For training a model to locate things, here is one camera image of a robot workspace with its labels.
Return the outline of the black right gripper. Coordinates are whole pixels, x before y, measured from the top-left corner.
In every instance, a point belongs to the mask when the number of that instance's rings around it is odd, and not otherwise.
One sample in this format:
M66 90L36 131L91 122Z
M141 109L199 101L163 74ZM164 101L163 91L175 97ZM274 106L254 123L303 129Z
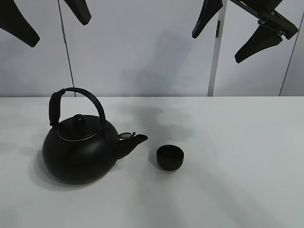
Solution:
M258 19L259 26L250 39L235 54L237 63L250 56L279 45L284 35L290 40L299 29L276 11L281 0L232 0L233 3ZM192 31L197 38L213 16L223 7L222 0L204 0L198 21Z

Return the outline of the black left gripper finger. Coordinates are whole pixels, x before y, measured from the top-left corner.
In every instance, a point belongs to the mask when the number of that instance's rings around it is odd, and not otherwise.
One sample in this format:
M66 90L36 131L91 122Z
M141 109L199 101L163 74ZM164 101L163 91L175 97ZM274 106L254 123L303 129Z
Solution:
M23 17L13 0L0 1L0 28L32 48L40 40L37 32Z
M89 23L92 16L85 0L64 0L64 2L82 25Z

